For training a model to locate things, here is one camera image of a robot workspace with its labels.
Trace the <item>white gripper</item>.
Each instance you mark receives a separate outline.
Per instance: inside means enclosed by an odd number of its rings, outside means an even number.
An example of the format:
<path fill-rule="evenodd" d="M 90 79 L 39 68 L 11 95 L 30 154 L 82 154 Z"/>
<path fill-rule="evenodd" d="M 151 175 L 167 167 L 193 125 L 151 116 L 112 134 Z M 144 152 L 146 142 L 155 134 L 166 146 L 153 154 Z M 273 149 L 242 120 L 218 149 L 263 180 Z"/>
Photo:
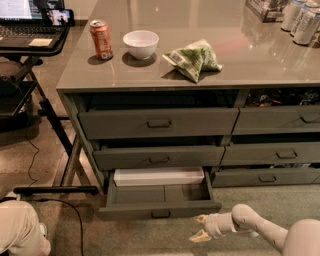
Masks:
<path fill-rule="evenodd" d="M 214 213 L 201 214 L 194 217 L 194 220 L 205 224 L 205 230 L 201 229 L 195 235 L 191 236 L 189 240 L 194 243 L 208 242 L 213 238 L 224 237 L 228 233 L 236 233 L 236 225 L 233 221 L 231 213 Z"/>

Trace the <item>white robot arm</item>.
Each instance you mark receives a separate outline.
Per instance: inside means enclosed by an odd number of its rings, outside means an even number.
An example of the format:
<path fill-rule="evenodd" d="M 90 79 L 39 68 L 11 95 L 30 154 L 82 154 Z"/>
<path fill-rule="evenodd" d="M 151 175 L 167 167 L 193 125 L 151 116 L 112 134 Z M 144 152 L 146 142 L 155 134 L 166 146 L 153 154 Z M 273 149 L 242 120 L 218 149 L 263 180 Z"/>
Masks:
<path fill-rule="evenodd" d="M 228 213 L 198 215 L 195 220 L 204 228 L 189 238 L 194 243 L 221 238 L 227 233 L 260 235 L 282 256 L 320 256 L 319 220 L 302 219 L 285 229 L 263 218 L 246 204 L 237 204 Z"/>

